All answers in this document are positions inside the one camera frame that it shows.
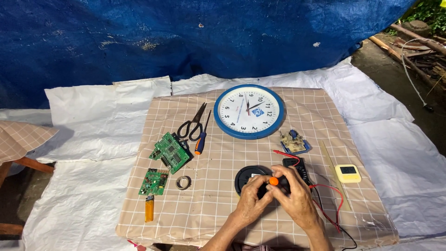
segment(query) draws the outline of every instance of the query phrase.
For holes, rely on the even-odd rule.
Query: beige grid cloth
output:
[[[20,159],[45,143],[58,129],[0,120],[0,164]]]
[[[353,163],[358,167],[362,181],[344,184],[352,211],[340,212],[342,227],[359,246],[375,247],[397,243],[398,232],[364,169],[347,126],[331,98],[322,89],[272,90],[285,104],[285,121],[281,131],[295,129],[312,147],[300,157],[305,159],[305,166],[313,183],[336,185],[318,140],[324,141],[334,165]],[[149,159],[155,142],[167,132],[176,133],[183,122],[194,117],[203,102],[208,102],[204,112],[207,114],[223,91],[153,99],[116,227],[118,236],[146,247],[153,243],[203,246],[236,208],[239,198],[234,188],[234,177],[237,172],[245,166],[271,167],[282,163],[284,157],[271,151],[282,150],[278,132],[259,140],[237,139],[225,134],[211,116],[203,153],[194,155],[177,173],[169,176],[164,194],[155,196],[154,221],[144,222],[145,196],[138,195],[143,178],[148,168],[166,170],[161,161]],[[195,143],[189,142],[189,147],[194,148]],[[175,180],[184,175],[192,179],[192,185],[187,190],[180,191],[175,187]],[[339,195],[324,187],[320,187],[319,192],[324,211],[335,219]],[[349,237],[338,233],[328,221],[326,228],[335,248],[353,246]],[[259,220],[241,231],[235,241],[253,246],[309,246],[304,231],[291,220],[277,201],[266,208]]]

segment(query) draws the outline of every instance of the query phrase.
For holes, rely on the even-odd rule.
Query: scissors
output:
[[[203,104],[201,105],[200,109],[198,110],[197,114],[195,115],[195,117],[194,117],[194,119],[193,119],[192,121],[188,120],[188,121],[184,122],[184,123],[180,126],[180,128],[178,128],[177,135],[178,135],[179,138],[186,138],[187,135],[189,135],[189,139],[190,139],[191,141],[197,141],[197,140],[200,138],[200,133],[203,132],[203,125],[200,123],[200,119],[201,119],[201,115],[203,115],[203,112],[204,112],[204,110],[206,109],[206,105],[207,105],[206,102],[203,103]],[[192,131],[191,131],[190,134],[189,134],[190,125],[191,125],[192,123],[197,123],[197,125],[192,129]],[[187,126],[187,127],[186,127],[186,134],[181,135],[181,130],[182,130],[185,126]],[[198,137],[197,137],[197,138],[192,138],[192,135],[198,130],[198,128],[200,128],[200,133],[198,134]]]

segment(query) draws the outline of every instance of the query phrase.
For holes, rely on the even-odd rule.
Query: orange knob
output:
[[[269,178],[269,183],[273,186],[277,186],[279,184],[279,180],[276,177]]]

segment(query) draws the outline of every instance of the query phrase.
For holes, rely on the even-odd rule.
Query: scissor handle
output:
[[[200,133],[198,134],[197,138],[192,138],[192,135],[200,128]],[[197,123],[197,125],[192,129],[189,135],[189,139],[191,141],[197,141],[200,138],[200,134],[203,132],[203,125],[201,123]]]
[[[190,129],[190,125],[191,125],[191,124],[192,124],[192,123],[190,122],[190,120],[188,120],[188,121],[184,122],[184,123],[178,128],[177,134],[178,134],[178,137],[179,137],[179,138],[186,138],[186,137],[187,137],[187,135],[189,134],[189,129]],[[187,127],[186,127],[186,134],[181,135],[181,130],[183,130],[183,128],[184,128],[185,126],[187,126]]]

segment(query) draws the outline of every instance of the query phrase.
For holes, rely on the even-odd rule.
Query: green circuit board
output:
[[[167,170],[149,168],[145,174],[144,181],[142,182],[141,189],[138,194],[146,196],[151,194],[163,195],[168,176],[169,171]]]
[[[176,173],[190,159],[186,152],[187,145],[184,141],[178,142],[170,133],[155,143],[155,150],[149,156],[150,159],[158,160],[169,167],[170,173]]]

